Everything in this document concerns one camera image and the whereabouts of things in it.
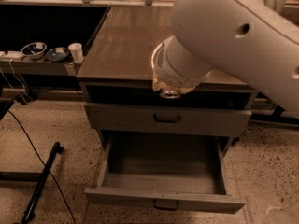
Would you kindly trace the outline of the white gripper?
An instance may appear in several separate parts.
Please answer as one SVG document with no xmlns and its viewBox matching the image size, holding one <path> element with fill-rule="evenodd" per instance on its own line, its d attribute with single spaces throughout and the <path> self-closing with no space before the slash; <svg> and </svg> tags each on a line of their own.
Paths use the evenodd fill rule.
<svg viewBox="0 0 299 224">
<path fill-rule="evenodd" d="M 186 50 L 171 36 L 162 42 L 151 56 L 155 73 L 152 88 L 161 91 L 168 85 L 177 87 L 181 94 L 187 94 L 200 85 L 210 74 L 212 66 Z"/>
</svg>

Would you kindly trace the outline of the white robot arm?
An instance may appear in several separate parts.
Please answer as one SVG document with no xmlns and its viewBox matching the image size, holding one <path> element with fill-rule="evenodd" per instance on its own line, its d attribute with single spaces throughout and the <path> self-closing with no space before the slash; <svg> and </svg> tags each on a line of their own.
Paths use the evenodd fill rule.
<svg viewBox="0 0 299 224">
<path fill-rule="evenodd" d="M 217 68 L 298 116 L 298 28 L 281 16 L 285 2 L 176 0 L 173 35 L 152 54 L 153 88 L 179 95 Z"/>
</svg>

